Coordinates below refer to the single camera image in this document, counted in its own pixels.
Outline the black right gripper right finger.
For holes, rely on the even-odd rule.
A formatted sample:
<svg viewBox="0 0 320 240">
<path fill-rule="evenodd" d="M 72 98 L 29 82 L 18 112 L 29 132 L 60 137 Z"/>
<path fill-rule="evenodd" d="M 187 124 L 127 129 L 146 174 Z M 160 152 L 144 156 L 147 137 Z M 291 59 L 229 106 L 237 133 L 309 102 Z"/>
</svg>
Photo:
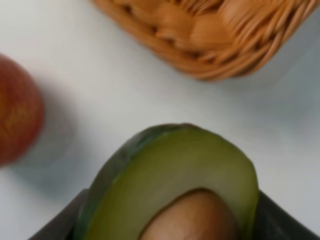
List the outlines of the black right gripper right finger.
<svg viewBox="0 0 320 240">
<path fill-rule="evenodd" d="M 320 240 L 262 191 L 256 210 L 254 240 Z"/>
</svg>

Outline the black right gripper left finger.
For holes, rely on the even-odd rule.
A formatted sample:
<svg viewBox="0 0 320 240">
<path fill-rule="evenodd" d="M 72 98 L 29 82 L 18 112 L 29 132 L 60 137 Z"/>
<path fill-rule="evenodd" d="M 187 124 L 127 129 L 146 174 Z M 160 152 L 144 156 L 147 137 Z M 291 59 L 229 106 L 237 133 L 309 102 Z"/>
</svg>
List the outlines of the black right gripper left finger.
<svg viewBox="0 0 320 240">
<path fill-rule="evenodd" d="M 78 214 L 87 196 L 83 189 L 58 215 L 29 238 L 29 240 L 71 240 Z"/>
</svg>

